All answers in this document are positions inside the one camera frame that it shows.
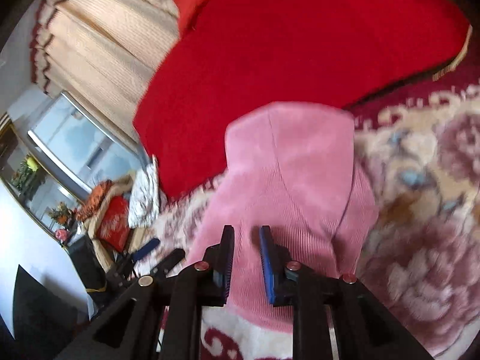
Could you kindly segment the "floral plush seat blanket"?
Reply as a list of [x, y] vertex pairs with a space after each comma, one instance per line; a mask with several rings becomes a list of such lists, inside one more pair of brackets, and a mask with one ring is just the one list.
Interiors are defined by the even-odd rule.
[[[437, 359], [459, 359], [479, 333], [479, 58], [438, 80], [409, 84], [354, 106], [354, 155], [378, 208], [355, 271]], [[186, 256], [224, 178], [168, 204], [145, 238]], [[254, 325], [228, 306], [202, 316], [208, 359], [290, 359], [292, 331]]]

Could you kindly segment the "red gift box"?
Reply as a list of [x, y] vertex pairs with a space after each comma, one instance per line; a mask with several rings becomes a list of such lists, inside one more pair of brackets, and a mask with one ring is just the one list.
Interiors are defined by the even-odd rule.
[[129, 233], [128, 201], [122, 196], [113, 197], [97, 229], [96, 236], [116, 252], [122, 253]]

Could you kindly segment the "pink corduroy zip jacket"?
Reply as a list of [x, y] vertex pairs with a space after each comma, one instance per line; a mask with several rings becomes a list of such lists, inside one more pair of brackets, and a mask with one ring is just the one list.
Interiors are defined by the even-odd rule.
[[290, 332], [292, 311], [267, 300], [259, 230], [269, 226], [277, 244], [321, 275], [355, 271], [378, 208], [354, 155], [354, 120], [329, 106], [274, 102], [231, 123], [224, 145], [227, 169], [186, 261], [199, 261], [232, 226], [228, 308], [256, 326]]

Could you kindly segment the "white crackle pattern pillow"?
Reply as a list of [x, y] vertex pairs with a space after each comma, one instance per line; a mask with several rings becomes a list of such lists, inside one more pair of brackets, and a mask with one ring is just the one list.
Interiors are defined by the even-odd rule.
[[129, 198], [128, 226], [149, 228], [165, 208], [166, 200], [160, 189], [158, 161], [153, 155], [151, 162], [135, 175]]

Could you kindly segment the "wooden display shelf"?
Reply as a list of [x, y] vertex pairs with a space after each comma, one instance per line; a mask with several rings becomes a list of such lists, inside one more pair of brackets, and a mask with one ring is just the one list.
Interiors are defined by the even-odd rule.
[[75, 237], [75, 213], [83, 201], [41, 161], [41, 151], [1, 115], [1, 183], [14, 201], [64, 249]]

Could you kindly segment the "orange black patterned cloth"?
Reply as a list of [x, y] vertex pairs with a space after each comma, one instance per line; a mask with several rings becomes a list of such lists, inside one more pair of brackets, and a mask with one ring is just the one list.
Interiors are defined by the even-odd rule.
[[76, 211], [76, 220], [84, 222], [86, 219], [92, 217], [100, 208], [112, 185], [113, 182], [111, 180], [104, 180], [96, 185], [91, 194], [89, 194], [85, 204]]

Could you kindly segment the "beige dotted curtain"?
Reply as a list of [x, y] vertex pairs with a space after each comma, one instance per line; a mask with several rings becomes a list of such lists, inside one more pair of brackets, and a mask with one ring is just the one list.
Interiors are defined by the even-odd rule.
[[173, 0], [41, 0], [32, 82], [68, 92], [129, 149], [137, 105], [179, 38]]

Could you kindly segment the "red sofa throw blanket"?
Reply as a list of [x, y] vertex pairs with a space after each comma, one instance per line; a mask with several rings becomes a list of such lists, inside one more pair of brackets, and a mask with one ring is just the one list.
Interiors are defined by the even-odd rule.
[[238, 117], [275, 101], [347, 107], [446, 65], [469, 30], [452, 0], [208, 0], [133, 125], [177, 199], [225, 169]]

